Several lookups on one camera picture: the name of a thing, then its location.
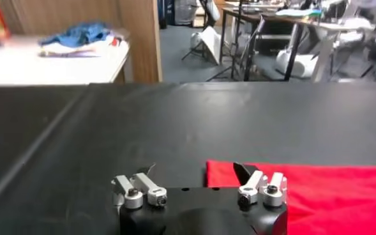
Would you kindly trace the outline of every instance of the bolt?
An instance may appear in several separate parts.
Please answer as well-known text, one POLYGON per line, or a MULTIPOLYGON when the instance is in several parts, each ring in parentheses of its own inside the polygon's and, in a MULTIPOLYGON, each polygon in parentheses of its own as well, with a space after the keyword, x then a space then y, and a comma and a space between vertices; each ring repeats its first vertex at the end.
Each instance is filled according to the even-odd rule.
POLYGON ((136 195, 138 195, 138 190, 136 189, 136 188, 130 188, 129 190, 128 190, 128 196, 130 196, 130 197, 134 197, 134 196, 136 196, 136 195))
POLYGON ((278 188, 277 188, 277 186, 275 186, 275 185, 269 185, 268 187, 267 187, 267 193, 269 193, 269 194, 274 194, 274 193, 276 193, 278 191, 278 188))
POLYGON ((158 204, 158 206, 164 207, 167 204, 167 197, 166 196, 158 197, 158 199, 156 200, 156 203, 158 204))
POLYGON ((242 206, 242 207, 247 207, 247 206, 250 206, 250 198, 248 195, 241 195, 239 197, 239 206, 242 206))

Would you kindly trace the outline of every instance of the crumpled fabric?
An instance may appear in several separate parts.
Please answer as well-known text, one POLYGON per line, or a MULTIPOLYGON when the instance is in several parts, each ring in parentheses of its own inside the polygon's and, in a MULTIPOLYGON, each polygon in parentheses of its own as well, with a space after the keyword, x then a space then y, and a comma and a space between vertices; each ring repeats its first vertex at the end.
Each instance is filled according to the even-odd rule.
POLYGON ((65 47, 81 47, 93 42, 105 40, 110 34, 107 25, 102 22, 88 22, 70 27, 65 33, 55 34, 39 42, 48 45, 58 42, 65 47))
MULTIPOLYGON (((376 234, 376 167, 248 165, 287 177, 289 235, 376 234)), ((232 162, 207 161, 207 185, 239 186, 232 162)))

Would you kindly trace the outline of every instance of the black tabletop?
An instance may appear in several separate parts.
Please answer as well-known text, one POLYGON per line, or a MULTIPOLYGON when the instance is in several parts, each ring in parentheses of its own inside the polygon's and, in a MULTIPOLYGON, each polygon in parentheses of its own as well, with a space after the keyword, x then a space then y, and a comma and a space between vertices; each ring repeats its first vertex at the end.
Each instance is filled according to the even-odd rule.
POLYGON ((207 159, 376 165, 376 83, 91 86, 0 197, 0 234, 115 234, 113 176, 202 186, 207 159))
POLYGON ((0 178, 81 87, 0 88, 0 178))

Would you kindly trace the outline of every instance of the red cloth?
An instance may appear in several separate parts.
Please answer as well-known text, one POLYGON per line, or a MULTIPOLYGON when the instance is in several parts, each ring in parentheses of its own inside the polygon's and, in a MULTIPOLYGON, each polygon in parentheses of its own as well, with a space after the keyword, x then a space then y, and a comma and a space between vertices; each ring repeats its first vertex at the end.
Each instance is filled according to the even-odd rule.
MULTIPOLYGON (((376 167, 256 165, 287 177, 289 235, 376 234, 376 167)), ((232 162, 207 162, 208 187, 239 186, 232 162)))

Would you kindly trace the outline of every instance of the blue cloth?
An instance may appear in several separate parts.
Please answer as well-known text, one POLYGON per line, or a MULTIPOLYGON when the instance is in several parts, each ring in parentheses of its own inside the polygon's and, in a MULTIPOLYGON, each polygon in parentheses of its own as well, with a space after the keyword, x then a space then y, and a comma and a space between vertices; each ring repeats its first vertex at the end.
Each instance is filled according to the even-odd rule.
POLYGON ((48 45, 58 42, 66 47, 81 47, 83 45, 105 40, 110 30, 101 22, 83 23, 73 26, 62 34, 56 34, 39 42, 40 45, 48 45))

